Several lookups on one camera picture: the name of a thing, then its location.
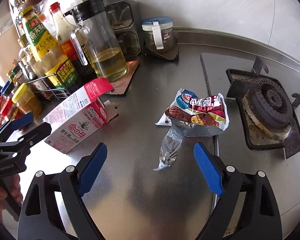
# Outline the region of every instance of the cardboard coaster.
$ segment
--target cardboard coaster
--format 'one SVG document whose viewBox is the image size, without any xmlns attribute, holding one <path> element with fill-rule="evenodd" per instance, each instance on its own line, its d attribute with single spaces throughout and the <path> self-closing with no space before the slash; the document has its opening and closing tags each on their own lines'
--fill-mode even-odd
<svg viewBox="0 0 300 240">
<path fill-rule="evenodd" d="M 127 72 L 125 73 L 125 75 L 122 78 L 111 83 L 114 90 L 108 92 L 107 94 L 123 95 L 126 92 L 127 87 L 129 86 L 132 76 L 133 76 L 134 72 L 136 71 L 138 65 L 139 65 L 139 60 L 127 62 L 127 64 L 126 64 Z"/>
</svg>

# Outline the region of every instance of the snack package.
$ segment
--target snack package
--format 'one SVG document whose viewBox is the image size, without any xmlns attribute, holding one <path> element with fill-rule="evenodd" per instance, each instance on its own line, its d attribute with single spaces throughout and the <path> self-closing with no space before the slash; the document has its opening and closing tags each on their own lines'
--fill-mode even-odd
<svg viewBox="0 0 300 240">
<path fill-rule="evenodd" d="M 179 89 L 175 100 L 156 125 L 170 125 L 164 137 L 159 157 L 160 170 L 176 160 L 184 136 L 210 137 L 222 133 L 229 125 L 223 95 L 198 98 L 195 93 Z"/>
</svg>

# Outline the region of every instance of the glass pitcher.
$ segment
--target glass pitcher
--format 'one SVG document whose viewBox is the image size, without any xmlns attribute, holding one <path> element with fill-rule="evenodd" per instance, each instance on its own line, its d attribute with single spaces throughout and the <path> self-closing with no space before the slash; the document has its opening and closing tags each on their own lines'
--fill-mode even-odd
<svg viewBox="0 0 300 240">
<path fill-rule="evenodd" d="M 126 61 L 110 26 L 103 0 L 88 0 L 75 6 L 70 13 L 77 24 L 70 39 L 81 63 L 87 65 L 89 59 L 86 57 L 89 57 L 98 68 L 97 75 L 109 82 L 122 77 L 127 72 Z"/>
</svg>

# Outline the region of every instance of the gas stove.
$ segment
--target gas stove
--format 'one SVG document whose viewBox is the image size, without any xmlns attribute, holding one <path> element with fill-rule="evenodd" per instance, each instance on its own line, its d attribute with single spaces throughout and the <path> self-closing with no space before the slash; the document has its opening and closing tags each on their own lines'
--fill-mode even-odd
<svg viewBox="0 0 300 240">
<path fill-rule="evenodd" d="M 283 148 L 288 159 L 300 151 L 300 125 L 294 108 L 300 104 L 300 94 L 294 93 L 293 103 L 281 83 L 270 76 L 259 57 L 252 72 L 228 69 L 231 83 L 228 98 L 236 98 L 243 123 L 247 146 L 253 151 Z"/>
</svg>

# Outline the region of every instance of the human hand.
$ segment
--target human hand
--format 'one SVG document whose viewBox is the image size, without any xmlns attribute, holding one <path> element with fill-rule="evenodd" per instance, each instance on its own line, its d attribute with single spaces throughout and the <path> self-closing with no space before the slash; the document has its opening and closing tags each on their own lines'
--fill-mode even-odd
<svg viewBox="0 0 300 240">
<path fill-rule="evenodd" d="M 12 187 L 10 189 L 11 195 L 14 197 L 14 199 L 17 202 L 21 202 L 23 200 L 23 195 L 21 193 L 20 188 L 20 176 L 18 174 L 13 175 L 12 177 Z M 8 193 L 0 187 L 0 200 L 5 199 L 8 196 Z M 0 202 L 0 220 L 2 221 L 2 210 L 4 210 L 5 207 Z"/>
</svg>

